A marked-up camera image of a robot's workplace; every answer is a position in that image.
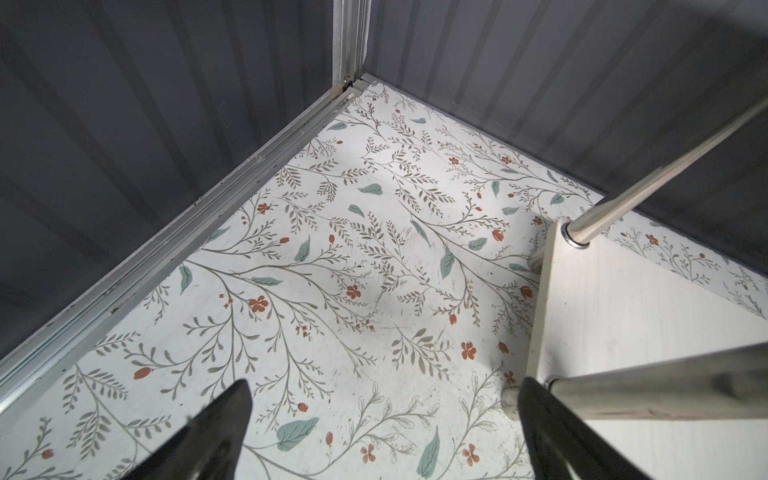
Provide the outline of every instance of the white wooden panel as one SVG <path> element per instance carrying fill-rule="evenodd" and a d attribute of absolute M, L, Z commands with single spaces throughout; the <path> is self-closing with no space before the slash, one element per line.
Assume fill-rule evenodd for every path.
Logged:
<path fill-rule="evenodd" d="M 594 372 L 768 341 L 768 322 L 604 237 L 568 245 L 553 225 L 529 376 Z M 768 420 L 589 424 L 654 478 L 765 478 Z"/>

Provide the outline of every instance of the green leaf print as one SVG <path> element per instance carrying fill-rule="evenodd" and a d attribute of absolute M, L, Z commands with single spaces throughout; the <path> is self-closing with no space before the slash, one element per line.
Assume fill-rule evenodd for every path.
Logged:
<path fill-rule="evenodd" d="M 370 184 L 368 187 L 358 188 L 357 190 L 360 190 L 364 194 L 374 194 L 374 195 L 382 194 L 382 186 L 379 184 Z"/>
<path fill-rule="evenodd" d="M 440 273 L 442 277 L 446 278 L 451 273 L 451 267 L 453 266 L 453 253 L 445 248 L 445 256 L 440 260 Z"/>
<path fill-rule="evenodd" d="M 469 249 L 470 250 L 480 250 L 485 246 L 485 244 L 488 242 L 487 238 L 478 238 L 477 240 L 473 240 L 469 242 Z"/>
<path fill-rule="evenodd" d="M 179 295 L 181 295 L 192 283 L 192 270 L 188 266 L 182 265 L 179 267 L 179 272 L 181 273 L 181 292 L 179 292 Z"/>
<path fill-rule="evenodd" d="M 288 452 L 299 445 L 312 432 L 318 420 L 317 417 L 309 420 L 296 420 L 278 428 L 277 449 L 281 452 Z"/>
<path fill-rule="evenodd" d="M 354 214 L 358 214 L 358 215 L 360 215 L 360 216 L 361 216 L 361 217 L 363 217 L 363 218 L 365 218 L 365 217 L 366 217 L 366 216 L 365 216 L 365 215 L 362 213 L 362 210 L 360 210 L 360 207 L 358 207 L 357 205 L 349 205 L 349 211 L 350 211 L 350 212 L 352 212 L 352 213 L 354 213 Z"/>
<path fill-rule="evenodd" d="M 306 242 L 301 244 L 299 252 L 293 258 L 294 262 L 303 262 L 310 255 L 310 238 L 306 238 Z"/>
<path fill-rule="evenodd" d="M 419 466 L 416 467 L 416 473 L 424 478 L 429 478 L 435 473 L 437 466 L 437 455 L 440 453 L 440 435 L 438 428 L 435 427 L 435 438 L 427 444 L 422 453 L 422 459 L 419 460 Z"/>

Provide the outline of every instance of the gray corrugated metal wall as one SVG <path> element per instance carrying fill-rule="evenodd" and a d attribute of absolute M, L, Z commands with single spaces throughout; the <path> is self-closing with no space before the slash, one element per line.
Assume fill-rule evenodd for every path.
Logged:
<path fill-rule="evenodd" d="M 330 88 L 331 0 L 0 5 L 0 357 Z"/>
<path fill-rule="evenodd" d="M 765 0 L 373 0 L 366 71 L 609 194 L 768 92 Z M 768 273 L 768 114 L 638 208 Z"/>

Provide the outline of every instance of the floral floor covering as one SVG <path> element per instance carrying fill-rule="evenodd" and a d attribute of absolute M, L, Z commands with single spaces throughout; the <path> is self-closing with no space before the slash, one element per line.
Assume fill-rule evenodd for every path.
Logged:
<path fill-rule="evenodd" d="M 0 480 L 118 478 L 235 379 L 238 478 L 530 478 L 499 409 L 580 184 L 375 84 L 0 437 Z M 764 316 L 768 282 L 637 214 L 607 235 Z"/>

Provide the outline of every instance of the stainless steel pole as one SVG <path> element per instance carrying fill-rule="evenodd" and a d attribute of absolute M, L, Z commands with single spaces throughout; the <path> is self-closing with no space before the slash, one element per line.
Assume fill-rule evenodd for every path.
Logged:
<path fill-rule="evenodd" d="M 616 220 L 626 215 L 630 210 L 648 198 L 653 192 L 664 186 L 666 182 L 675 178 L 693 162 L 702 158 L 723 140 L 730 137 L 746 122 L 752 120 L 761 111 L 765 110 L 766 107 L 768 107 L 768 97 L 764 97 L 762 100 L 755 103 L 744 113 L 721 128 L 717 133 L 698 144 L 693 150 L 687 152 L 682 157 L 679 157 L 671 164 L 654 170 L 643 180 L 640 180 L 629 190 L 623 192 L 613 200 L 590 208 L 579 218 L 568 224 L 566 227 L 568 236 L 570 236 L 574 242 L 579 243 L 580 245 L 586 245 L 590 240 L 594 239 L 597 235 L 600 235 L 603 230 L 609 228 Z"/>
<path fill-rule="evenodd" d="M 768 343 L 549 386 L 583 419 L 768 419 Z"/>

